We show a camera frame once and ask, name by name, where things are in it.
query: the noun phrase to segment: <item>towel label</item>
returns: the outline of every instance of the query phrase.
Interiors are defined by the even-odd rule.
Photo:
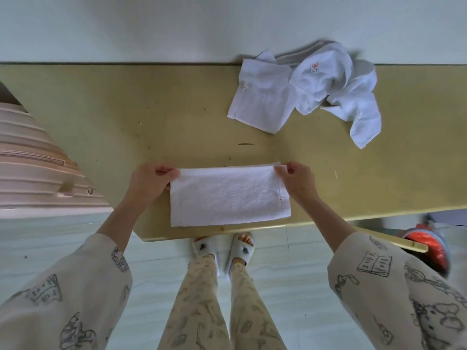
[[[312,74],[317,74],[319,72],[319,64],[316,62],[312,64]]]

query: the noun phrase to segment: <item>person's right hand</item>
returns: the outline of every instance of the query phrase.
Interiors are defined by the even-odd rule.
[[[287,163],[287,170],[282,166],[274,166],[277,175],[284,182],[290,196],[301,206],[319,199],[316,190],[315,175],[310,167],[299,162]]]

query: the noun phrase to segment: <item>floor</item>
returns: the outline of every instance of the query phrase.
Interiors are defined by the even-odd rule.
[[[0,221],[0,302],[57,259],[78,248],[106,214]],[[406,229],[421,216],[357,222],[362,227]],[[450,280],[467,291],[467,229],[437,225],[451,247]],[[248,266],[256,287],[286,345],[292,349],[372,349],[327,283],[332,253],[314,226],[254,232]],[[217,236],[225,265],[233,236]],[[133,235],[125,252],[133,288],[108,349],[155,349],[192,257],[189,240],[145,243]],[[230,316],[230,284],[219,277],[219,303]]]

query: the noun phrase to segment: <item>hand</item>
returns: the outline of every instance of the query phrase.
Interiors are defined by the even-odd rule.
[[[161,163],[146,162],[131,173],[130,185],[122,202],[143,208],[154,201],[170,183],[178,178],[180,171]]]
[[[308,201],[318,200],[315,175],[310,167],[298,162],[287,163],[287,170],[282,166],[274,166],[277,175],[284,182],[290,196],[303,206]]]

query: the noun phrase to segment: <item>white slide sandal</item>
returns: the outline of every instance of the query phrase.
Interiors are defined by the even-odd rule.
[[[253,245],[249,245],[248,243],[245,243],[244,241],[239,241],[238,237],[241,235],[249,236],[251,238],[251,242],[253,243]],[[251,234],[250,233],[237,233],[233,239],[232,248],[230,250],[230,257],[227,262],[227,267],[225,268],[225,276],[227,277],[227,280],[229,280],[229,282],[230,282],[230,267],[232,266],[232,261],[234,260],[234,258],[241,258],[248,265],[248,262],[250,261],[253,255],[253,252],[254,252],[254,240]]]
[[[204,256],[207,254],[214,254],[214,260],[216,262],[216,268],[217,268],[217,276],[219,276],[219,262],[217,259],[217,245],[216,245],[215,237],[214,236],[206,237],[196,242],[195,242],[195,239],[193,238],[191,240],[191,245],[193,247],[193,251],[195,252],[196,257]]]

